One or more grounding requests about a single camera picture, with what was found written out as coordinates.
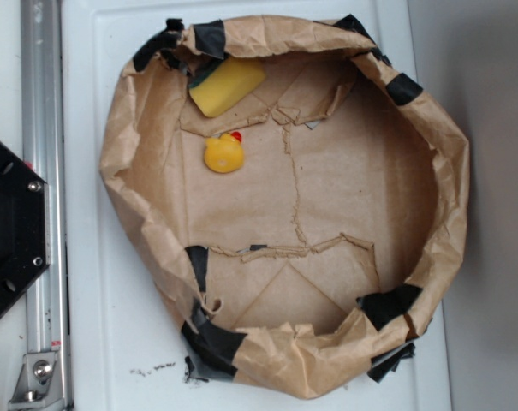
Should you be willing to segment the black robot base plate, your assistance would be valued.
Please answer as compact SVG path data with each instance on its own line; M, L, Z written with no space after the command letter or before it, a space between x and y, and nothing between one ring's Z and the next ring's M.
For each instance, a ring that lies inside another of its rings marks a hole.
M0 319L49 266L47 188L0 141Z

